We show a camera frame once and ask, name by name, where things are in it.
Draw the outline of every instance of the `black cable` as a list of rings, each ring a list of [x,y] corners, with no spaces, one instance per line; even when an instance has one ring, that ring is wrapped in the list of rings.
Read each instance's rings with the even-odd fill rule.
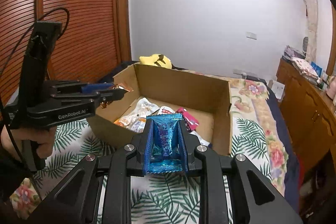
[[[53,13],[53,12],[55,12],[55,11],[57,11],[57,10],[63,10],[63,11],[65,11],[65,12],[67,13],[67,22],[66,22],[66,24],[65,24],[65,26],[64,26],[63,31],[62,31],[61,34],[58,36],[58,38],[57,38],[57,40],[58,40],[58,39],[60,39],[61,36],[64,34],[64,32],[66,31],[66,29],[67,29],[67,27],[68,27],[68,24],[69,24],[70,13],[69,13],[69,11],[68,11],[67,8],[64,8],[64,7],[58,7],[58,8],[52,9],[52,10],[50,10],[49,12],[46,12],[45,14],[43,14],[37,21],[40,21],[40,20],[44,19],[46,16],[50,15],[51,13]],[[14,52],[16,51],[17,47],[20,45],[20,43],[21,43],[22,40],[25,38],[25,36],[29,33],[29,31],[33,28],[34,24],[35,24],[35,21],[34,21],[34,23],[33,23],[33,24],[32,24],[32,25],[25,31],[25,33],[22,35],[22,37],[19,39],[19,41],[16,43],[15,47],[14,47],[13,50],[11,51],[10,55],[8,56],[8,58],[7,58],[7,60],[6,60],[6,63],[4,64],[4,66],[3,66],[3,68],[2,68],[2,70],[1,70],[1,72],[0,72],[0,79],[1,79],[1,77],[2,77],[3,72],[5,71],[5,69],[6,69],[6,67],[7,67],[7,65],[8,65],[8,63],[9,63],[11,57],[13,56]],[[18,154],[18,156],[19,156],[21,162],[23,163],[24,167],[28,170],[28,172],[30,173],[31,177],[33,177],[33,174],[32,174],[32,172],[30,171],[30,169],[29,169],[29,167],[28,167],[28,165],[27,165],[26,160],[24,159],[24,157],[22,156],[22,154],[21,154],[19,148],[18,148],[17,145],[16,145],[16,142],[15,142],[14,137],[13,137],[13,135],[12,135],[11,129],[9,128],[9,125],[10,125],[10,123],[11,123],[11,119],[10,119],[8,113],[7,113],[7,112],[5,111],[5,109],[4,109],[4,106],[3,106],[3,104],[2,104],[1,94],[0,94],[0,111],[1,111],[1,113],[2,113],[3,121],[4,121],[5,127],[6,127],[6,129],[7,129],[7,133],[8,133],[8,136],[9,136],[9,138],[10,138],[10,141],[12,142],[13,147],[14,147],[16,153]]]
[[[67,22],[65,23],[65,26],[64,26],[64,29],[63,31],[61,32],[61,34],[59,35],[59,37],[57,38],[60,39],[61,36],[64,34],[64,32],[66,31],[67,27],[68,27],[68,24],[69,24],[69,20],[70,20],[70,13],[68,11],[67,8],[64,8],[64,7],[58,7],[58,8],[55,8],[55,9],[52,9],[50,10],[49,12],[46,12],[44,15],[42,15],[37,21],[40,21],[42,19],[44,19],[46,16],[50,15],[51,13],[55,12],[55,11],[58,11],[58,10],[63,10],[67,13]],[[7,67],[9,61],[11,60],[14,52],[16,51],[16,49],[18,48],[18,46],[20,45],[20,43],[22,42],[22,40],[26,37],[27,33],[29,33],[29,31],[34,27],[34,24],[35,22],[25,31],[25,33],[22,35],[22,37],[19,39],[19,41],[16,43],[15,47],[13,48],[13,50],[11,51],[10,55],[8,56],[7,58],[7,61],[6,63],[4,64],[4,66],[2,67],[2,70],[0,72],[0,78],[3,74],[3,72],[5,71],[5,68]]]

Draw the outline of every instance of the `white snack bag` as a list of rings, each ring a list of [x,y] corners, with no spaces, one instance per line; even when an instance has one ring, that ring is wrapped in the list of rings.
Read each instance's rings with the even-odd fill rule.
[[[175,113],[170,107],[162,106],[158,112],[158,114],[173,114]]]
[[[158,109],[159,107],[156,104],[152,104],[146,98],[142,98],[137,102],[135,109],[130,114],[122,116],[114,123],[141,133],[145,127],[146,116],[153,114]]]
[[[193,135],[197,136],[201,145],[209,146],[210,143],[207,142],[206,140],[204,140],[195,130],[191,131],[189,134],[193,134]]]

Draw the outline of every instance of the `curtain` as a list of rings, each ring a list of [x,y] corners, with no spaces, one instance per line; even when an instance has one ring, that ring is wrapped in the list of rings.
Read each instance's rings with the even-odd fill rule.
[[[308,45],[306,60],[308,62],[316,61],[317,48],[317,23],[318,23],[318,2],[317,0],[305,0],[308,13]]]

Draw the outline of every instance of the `wall outlet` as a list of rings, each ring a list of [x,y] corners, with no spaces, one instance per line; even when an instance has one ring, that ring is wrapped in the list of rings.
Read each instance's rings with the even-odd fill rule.
[[[253,32],[246,32],[246,37],[257,40],[257,35]]]

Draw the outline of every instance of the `white wall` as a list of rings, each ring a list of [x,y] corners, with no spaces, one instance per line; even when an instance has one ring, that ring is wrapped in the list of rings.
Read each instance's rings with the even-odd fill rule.
[[[330,0],[318,0],[316,63],[327,69],[333,36],[333,15]]]
[[[161,53],[203,73],[230,76],[236,68],[271,78],[285,46],[301,49],[305,36],[302,0],[129,2],[133,60]]]

